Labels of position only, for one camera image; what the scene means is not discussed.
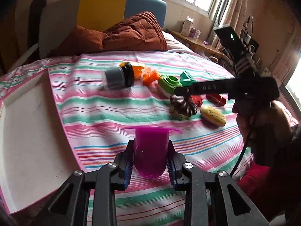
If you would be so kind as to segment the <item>person's right hand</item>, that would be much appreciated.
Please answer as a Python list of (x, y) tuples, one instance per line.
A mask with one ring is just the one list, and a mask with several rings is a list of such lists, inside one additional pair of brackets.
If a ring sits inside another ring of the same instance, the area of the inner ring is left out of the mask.
[(292, 128), (284, 111), (275, 102), (270, 107), (255, 111), (251, 103), (235, 100), (232, 112), (237, 114), (236, 121), (244, 143), (257, 154), (261, 150), (278, 150), (292, 139)]

